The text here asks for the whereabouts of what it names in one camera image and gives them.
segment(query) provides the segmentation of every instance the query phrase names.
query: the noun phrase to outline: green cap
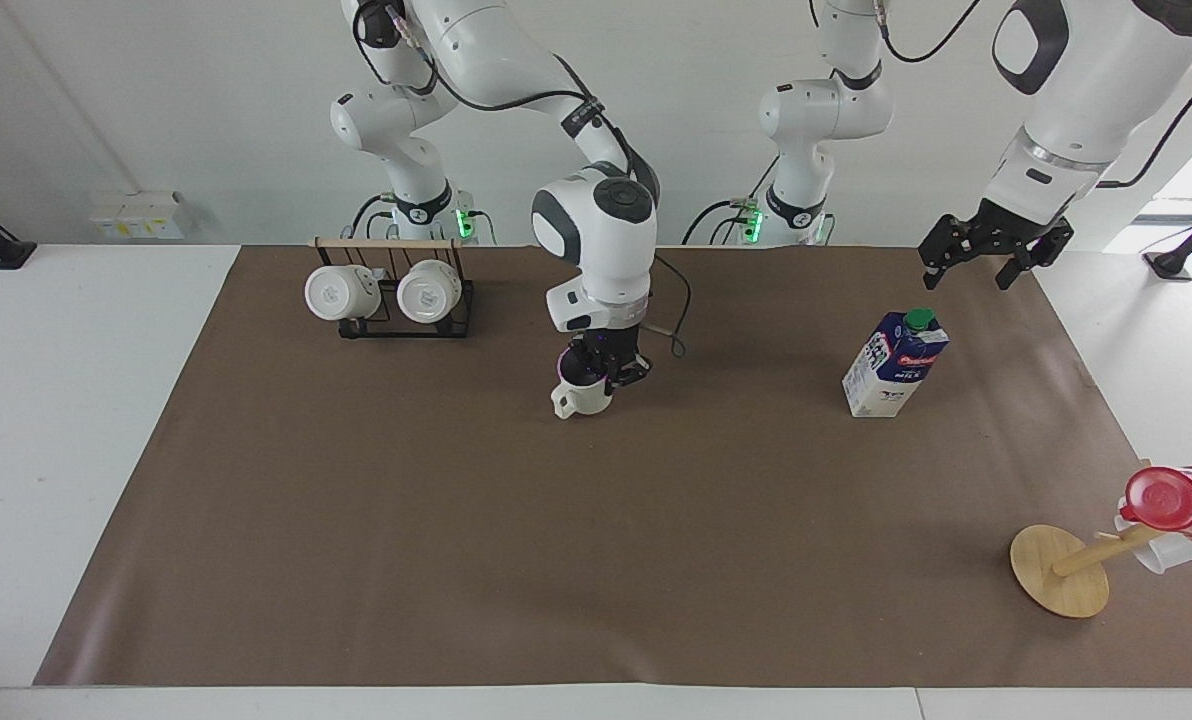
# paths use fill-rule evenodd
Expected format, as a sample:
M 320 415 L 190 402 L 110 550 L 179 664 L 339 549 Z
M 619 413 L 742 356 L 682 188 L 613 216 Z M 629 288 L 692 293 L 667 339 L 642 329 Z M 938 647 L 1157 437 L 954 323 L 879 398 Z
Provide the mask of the green cap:
M 904 318 L 904 323 L 906 323 L 913 333 L 925 333 L 929 330 L 930 325 L 935 323 L 935 311 L 929 308 L 917 308 L 915 310 L 912 310 L 911 314 L 907 314 L 906 318 Z

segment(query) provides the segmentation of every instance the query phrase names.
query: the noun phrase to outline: red mug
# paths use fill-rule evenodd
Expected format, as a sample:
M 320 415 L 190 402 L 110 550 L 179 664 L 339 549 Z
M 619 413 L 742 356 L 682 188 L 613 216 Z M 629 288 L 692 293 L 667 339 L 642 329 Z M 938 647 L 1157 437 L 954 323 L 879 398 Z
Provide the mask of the red mug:
M 1128 484 L 1123 519 L 1192 536 L 1192 468 L 1147 468 Z

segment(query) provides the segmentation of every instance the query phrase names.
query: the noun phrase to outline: mug handle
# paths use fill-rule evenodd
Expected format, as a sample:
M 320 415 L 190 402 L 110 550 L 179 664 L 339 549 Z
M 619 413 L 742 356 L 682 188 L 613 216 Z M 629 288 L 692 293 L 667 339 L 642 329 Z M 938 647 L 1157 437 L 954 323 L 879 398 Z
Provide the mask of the mug handle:
M 578 411 L 575 398 L 570 396 L 569 387 L 559 386 L 551 391 L 551 405 L 555 408 L 555 416 L 560 420 L 569 420 Z

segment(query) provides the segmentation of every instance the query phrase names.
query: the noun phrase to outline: wooden round base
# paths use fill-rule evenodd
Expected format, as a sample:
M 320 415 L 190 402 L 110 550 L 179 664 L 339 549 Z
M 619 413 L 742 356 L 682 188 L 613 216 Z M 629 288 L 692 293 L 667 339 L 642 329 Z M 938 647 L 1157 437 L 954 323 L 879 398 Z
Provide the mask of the wooden round base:
M 1036 525 L 1018 533 L 1008 548 L 1008 560 L 1018 584 L 1054 615 L 1088 619 L 1107 609 L 1112 588 L 1103 565 L 1093 565 L 1070 578 L 1054 573 L 1055 561 L 1085 550 L 1080 538 L 1067 530 Z

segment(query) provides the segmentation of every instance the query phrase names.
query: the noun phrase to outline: black metal rack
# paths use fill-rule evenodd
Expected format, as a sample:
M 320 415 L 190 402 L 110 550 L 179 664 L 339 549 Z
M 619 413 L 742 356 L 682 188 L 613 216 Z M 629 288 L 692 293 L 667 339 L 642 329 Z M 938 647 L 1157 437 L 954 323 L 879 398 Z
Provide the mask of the black metal rack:
M 381 305 L 378 306 L 377 314 L 371 315 L 368 318 L 359 319 L 340 319 L 339 321 L 339 336 L 344 340 L 375 340 L 375 339 L 406 339 L 406 340 L 462 340 L 468 336 L 468 329 L 472 325 L 472 306 L 476 299 L 476 283 L 467 279 L 462 269 L 462 255 L 459 254 L 459 247 L 455 243 L 441 243 L 441 242 L 404 242 L 404 241 L 358 241 L 359 246 L 349 246 L 348 241 L 339 241 L 335 243 L 328 243 L 322 240 L 313 242 L 316 252 L 321 255 L 321 261 L 328 268 L 336 266 L 334 256 L 330 250 L 343 252 L 346 263 L 348 265 L 362 265 L 366 268 L 377 269 L 377 263 L 370 263 L 370 261 L 364 255 L 364 252 L 386 252 L 387 262 L 385 268 L 390 273 L 389 279 L 385 281 L 378 281 L 378 288 L 381 291 Z M 396 293 L 401 290 L 401 278 L 399 263 L 396 255 L 401 255 L 404 260 L 405 272 L 408 273 L 412 267 L 421 260 L 427 260 L 429 257 L 422 257 L 418 261 L 412 260 L 410 256 L 412 254 L 427 254 L 432 253 L 433 257 L 436 260 L 443 260 L 446 263 L 453 266 L 458 272 L 459 283 L 462 284 L 462 299 L 458 302 L 458 305 L 451 310 L 451 314 L 441 319 L 439 323 L 424 325 L 421 323 L 414 323 L 404 314 L 401 312 L 401 303 Z

